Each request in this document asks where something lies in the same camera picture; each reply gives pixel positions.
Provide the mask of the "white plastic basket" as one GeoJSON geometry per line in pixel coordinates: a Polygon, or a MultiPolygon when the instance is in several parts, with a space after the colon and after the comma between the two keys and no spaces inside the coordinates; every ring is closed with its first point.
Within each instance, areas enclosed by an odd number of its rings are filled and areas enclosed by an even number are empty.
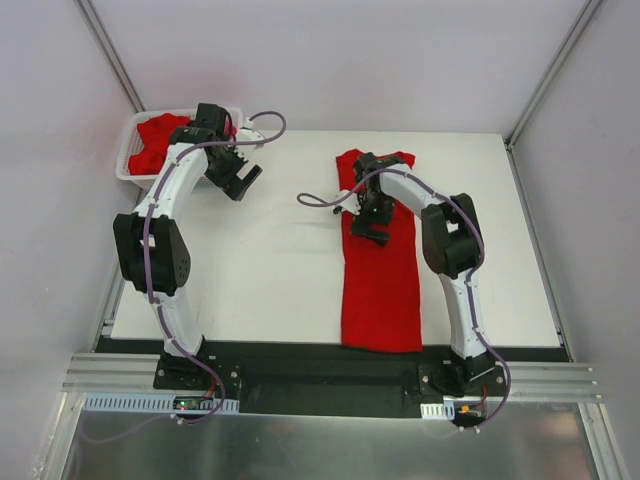
{"type": "Polygon", "coordinates": [[[148,191],[155,181],[157,175],[133,175],[129,171],[130,157],[142,152],[144,142],[142,141],[137,126],[151,118],[158,117],[164,113],[175,116],[188,116],[194,119],[196,108],[142,111],[134,114],[123,130],[121,144],[116,159],[115,175],[119,180],[129,181],[141,189],[148,191]]]}

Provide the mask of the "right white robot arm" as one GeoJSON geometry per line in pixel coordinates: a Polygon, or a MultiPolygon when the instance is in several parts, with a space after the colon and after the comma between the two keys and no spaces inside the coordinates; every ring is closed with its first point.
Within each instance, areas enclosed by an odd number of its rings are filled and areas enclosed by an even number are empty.
{"type": "Polygon", "coordinates": [[[464,193],[439,192],[397,156],[362,154],[355,160],[354,172],[361,191],[352,234],[387,246],[391,235],[381,228],[390,225],[398,203],[420,220],[422,254],[441,282],[451,330],[449,360],[430,375],[430,385],[452,397],[473,394],[494,369],[478,299],[484,242],[473,200],[464,193]]]}

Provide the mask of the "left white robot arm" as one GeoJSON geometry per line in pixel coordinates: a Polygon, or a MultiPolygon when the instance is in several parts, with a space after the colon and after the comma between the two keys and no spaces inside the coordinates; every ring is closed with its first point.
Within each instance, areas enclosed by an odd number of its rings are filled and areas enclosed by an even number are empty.
{"type": "Polygon", "coordinates": [[[113,222],[122,277],[147,297],[163,336],[161,358],[192,389],[210,381],[212,366],[186,293],[192,260],[179,217],[201,178],[229,199],[242,200],[262,172],[249,158],[264,141],[253,118],[232,127],[226,109],[199,104],[194,118],[170,134],[164,163],[144,199],[113,222]]]}

